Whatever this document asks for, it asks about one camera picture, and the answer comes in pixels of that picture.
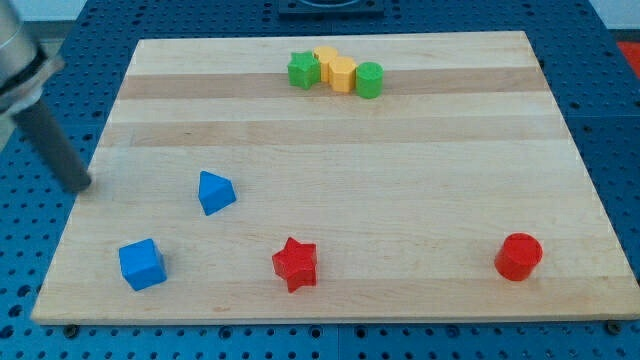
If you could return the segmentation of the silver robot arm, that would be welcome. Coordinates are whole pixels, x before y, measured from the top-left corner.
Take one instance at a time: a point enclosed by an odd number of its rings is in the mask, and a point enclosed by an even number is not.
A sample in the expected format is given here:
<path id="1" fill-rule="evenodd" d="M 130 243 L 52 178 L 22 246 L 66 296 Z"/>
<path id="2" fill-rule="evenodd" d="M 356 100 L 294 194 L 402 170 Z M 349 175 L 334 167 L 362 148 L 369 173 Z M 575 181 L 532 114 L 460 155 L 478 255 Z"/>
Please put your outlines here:
<path id="1" fill-rule="evenodd" d="M 45 83 L 61 71 L 60 55 L 49 56 L 8 0 L 1 0 L 1 113 L 13 115 L 42 96 Z"/>

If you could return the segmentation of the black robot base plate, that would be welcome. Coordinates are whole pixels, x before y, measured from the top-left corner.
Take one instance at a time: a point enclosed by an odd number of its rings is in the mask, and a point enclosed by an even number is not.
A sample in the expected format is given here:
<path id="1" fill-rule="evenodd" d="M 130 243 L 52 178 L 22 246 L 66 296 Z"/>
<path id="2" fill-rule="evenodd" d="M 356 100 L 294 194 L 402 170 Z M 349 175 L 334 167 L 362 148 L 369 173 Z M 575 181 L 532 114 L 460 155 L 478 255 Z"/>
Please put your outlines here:
<path id="1" fill-rule="evenodd" d="M 278 0 L 280 18 L 383 15 L 382 0 Z"/>

